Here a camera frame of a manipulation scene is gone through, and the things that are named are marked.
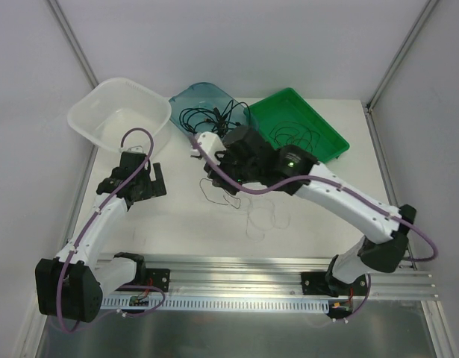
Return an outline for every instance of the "bundle of black cables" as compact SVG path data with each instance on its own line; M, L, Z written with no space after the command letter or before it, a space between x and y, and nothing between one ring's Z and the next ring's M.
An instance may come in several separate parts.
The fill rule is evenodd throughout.
M247 108L248 122L250 124L251 110L249 109L249 106L245 102L236 102L234 99L229 101L222 113L216 107L212 110L205 108L186 108L179 113L179 124L185 131L191 134L198 133L198 127L200 125L213 125L209 131L216 133L219 137L223 138L227 132L242 124L240 122L231 122L232 112L237 106L245 106ZM194 118L193 122L190 122L194 116L199 117L200 121L195 123L196 118Z

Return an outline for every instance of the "plastic bin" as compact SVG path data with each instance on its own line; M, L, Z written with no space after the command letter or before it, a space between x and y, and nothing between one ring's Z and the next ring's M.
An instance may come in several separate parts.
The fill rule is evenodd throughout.
M259 133L273 148L294 144L327 163L350 144L294 89L286 88L249 107Z
M231 100L234 100L234 98L214 84L210 84L208 82L193 84L169 100L172 108L171 122L173 122L183 133L187 134L179 122L179 115L182 110L185 110L186 108L204 108L207 110L213 110L216 107L222 113ZM233 109L231 122L239 122L241 125L247 125L244 107L245 106L241 104ZM191 117L190 124L195 125L204 121L205 118L205 115L198 113ZM198 125L197 131L210 131L212 127L212 124L203 123Z
M111 78L70 109L68 123L98 147L115 153L121 151L120 141L128 130L145 128L153 136L154 155L171 137L170 116L164 97L127 78ZM149 150L144 133L134 132L125 141L125 148L137 145Z

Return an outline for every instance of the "gray wall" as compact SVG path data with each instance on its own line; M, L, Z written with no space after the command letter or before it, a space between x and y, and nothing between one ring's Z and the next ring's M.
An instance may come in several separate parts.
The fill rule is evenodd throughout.
M96 77L368 101L426 0L60 0Z
M374 119L399 201L440 248L428 267L459 348L459 0L440 2Z
M44 1L0 1L0 357L33 309L34 268L52 257L90 145L66 112L90 86Z

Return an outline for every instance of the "white table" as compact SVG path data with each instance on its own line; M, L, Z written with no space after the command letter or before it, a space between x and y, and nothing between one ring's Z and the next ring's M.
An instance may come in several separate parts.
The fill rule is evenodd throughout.
M259 98L238 98L249 104ZM387 202L372 140L359 101L307 100L349 143L350 149L328 167L373 198ZM332 257L350 248L361 232L327 210L308 201L274 192L253 197L255 204L275 205L278 224L290 216L285 229L262 233L249 224L248 214L208 202L199 187L205 177L203 162L189 158L190 145L172 125L172 138L152 162L160 162L168 194L136 203L109 238L104 253L180 254L212 257ZM78 218L90 210L96 187L119 163L119 156L99 150ZM211 198L222 190L203 183ZM243 199L243 206L248 199ZM266 212L253 210L251 218L265 226Z

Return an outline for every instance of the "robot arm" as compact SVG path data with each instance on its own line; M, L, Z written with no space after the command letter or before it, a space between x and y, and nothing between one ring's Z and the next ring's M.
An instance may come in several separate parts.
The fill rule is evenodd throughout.
M408 247L408 228L392 218L413 223L416 215L414 208L382 204L339 179L312 154L295 145L274 150L258 132L245 126L231 131L223 141L217 135L206 132L198 136L197 142L219 169L241 184L259 182L271 186L299 175L319 179L293 181L277 190L323 206L364 234L353 248L333 258L325 282L319 288L320 292L337 297L361 275L374 271L393 272L402 260ZM191 155L200 157L201 153L193 149ZM205 165L204 170L214 186L220 186L233 195L239 191L209 164ZM382 209L388 216L362 201Z
M75 232L66 246L53 260L41 259L35 269L37 296L40 312L57 315L57 284L70 251L74 252L66 270L62 288L62 316L83 322L92 321L99 312L102 299L126 283L146 284L146 265L143 256L119 253L105 266L96 269L96 261L103 249L109 232L117 225L136 201L147 200L166 194L163 175L159 163L153 165L156 180L151 181L147 169L141 170L116 196L103 207L103 201L124 181L143 161L146 155L126 151L121 155L119 166L111 176L104 179L96 190L97 196L91 213L84 225ZM97 213L94 220L89 220ZM75 240L83 234L78 247Z

